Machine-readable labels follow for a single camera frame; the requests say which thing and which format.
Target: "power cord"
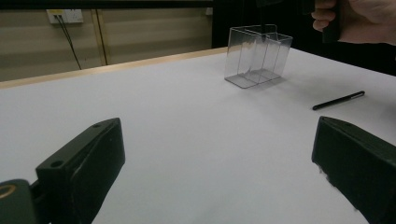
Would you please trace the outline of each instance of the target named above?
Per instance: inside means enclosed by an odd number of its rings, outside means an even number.
[[[79,64],[79,61],[78,61],[76,52],[75,52],[74,47],[73,47],[72,38],[70,37],[70,34],[69,34],[69,32],[67,31],[66,25],[65,25],[65,23],[64,23],[64,19],[62,18],[62,16],[58,16],[58,15],[55,15],[55,19],[56,19],[56,20],[59,22],[59,24],[61,25],[62,30],[64,31],[64,35],[66,36],[67,41],[69,42],[70,48],[71,48],[72,51],[73,51],[73,55],[75,56],[76,62],[77,62],[78,67],[79,67],[79,70],[81,70],[81,65]]]

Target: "finger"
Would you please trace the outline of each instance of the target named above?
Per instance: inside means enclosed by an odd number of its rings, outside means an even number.
[[[311,13],[312,18],[320,21],[333,21],[335,19],[335,12],[326,9],[316,9]]]
[[[314,21],[312,26],[314,27],[315,30],[323,32],[323,29],[326,28],[329,25],[329,23],[330,23],[329,21],[316,20]]]
[[[315,0],[315,8],[328,9],[335,7],[337,0]]]

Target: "clear plastic container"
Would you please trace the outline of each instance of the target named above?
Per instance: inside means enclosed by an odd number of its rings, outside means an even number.
[[[225,79],[245,89],[280,77],[292,39],[273,24],[231,28]]]

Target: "black horizontal bar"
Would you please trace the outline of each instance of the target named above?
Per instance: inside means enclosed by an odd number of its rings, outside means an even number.
[[[105,9],[105,8],[191,8],[213,7],[204,1],[133,1],[133,0],[0,0],[0,9]]]

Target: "dark background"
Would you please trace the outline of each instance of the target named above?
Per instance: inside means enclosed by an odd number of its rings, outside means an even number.
[[[391,45],[323,44],[321,33],[312,28],[312,17],[283,3],[266,8],[263,17],[265,23],[276,24],[280,34],[293,36],[292,48],[396,76],[396,48]],[[260,21],[256,0],[214,0],[212,47],[228,45],[230,27],[258,25]]]

